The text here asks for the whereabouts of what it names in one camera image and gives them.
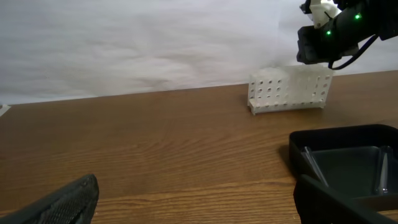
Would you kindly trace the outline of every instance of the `black tray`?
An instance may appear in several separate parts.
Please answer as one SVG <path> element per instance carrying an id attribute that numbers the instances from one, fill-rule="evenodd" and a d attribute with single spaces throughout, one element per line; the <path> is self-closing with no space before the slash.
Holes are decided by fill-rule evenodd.
<path id="1" fill-rule="evenodd" d="M 296 131 L 289 157 L 298 174 L 322 181 L 303 155 L 311 150 L 328 187 L 377 211 L 398 209 L 398 129 L 381 125 Z M 389 146 L 387 192 L 378 191 L 381 164 Z"/>

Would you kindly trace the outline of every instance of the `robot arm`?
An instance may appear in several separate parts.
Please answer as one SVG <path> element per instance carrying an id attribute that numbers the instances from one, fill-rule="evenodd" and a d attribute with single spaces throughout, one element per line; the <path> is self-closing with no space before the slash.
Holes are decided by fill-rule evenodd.
<path id="1" fill-rule="evenodd" d="M 305 64 L 328 62 L 339 70 L 354 62 L 378 37 L 398 35 L 397 0 L 307 0 L 301 5 L 314 26 L 298 31 L 297 61 Z M 361 49 L 358 43 L 371 37 Z M 352 56 L 333 68 L 333 62 Z"/>

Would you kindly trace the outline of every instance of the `wood grain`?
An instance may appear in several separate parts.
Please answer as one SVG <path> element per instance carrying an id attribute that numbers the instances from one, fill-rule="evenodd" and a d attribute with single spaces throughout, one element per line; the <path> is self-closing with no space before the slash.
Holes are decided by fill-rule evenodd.
<path id="1" fill-rule="evenodd" d="M 324 110 L 257 116 L 247 85 L 15 105 L 0 118 L 0 214 L 94 173 L 93 223 L 298 223 L 289 133 L 398 127 L 396 83 L 335 77 Z"/>

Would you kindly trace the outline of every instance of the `white wall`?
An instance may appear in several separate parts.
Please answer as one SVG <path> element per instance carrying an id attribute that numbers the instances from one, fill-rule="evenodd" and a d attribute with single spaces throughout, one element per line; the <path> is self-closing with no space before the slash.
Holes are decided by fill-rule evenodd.
<path id="1" fill-rule="evenodd" d="M 297 64 L 304 0 L 2 0 L 0 103 L 245 83 Z M 339 74 L 395 70 L 398 38 Z"/>

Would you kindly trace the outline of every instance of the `white paper sheet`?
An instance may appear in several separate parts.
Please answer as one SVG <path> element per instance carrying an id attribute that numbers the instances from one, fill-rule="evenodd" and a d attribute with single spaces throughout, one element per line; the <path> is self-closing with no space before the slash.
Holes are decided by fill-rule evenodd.
<path id="1" fill-rule="evenodd" d="M 293 65 L 301 1 L 5 0 L 0 103 L 245 83 Z M 398 39 L 341 74 L 397 69 Z"/>

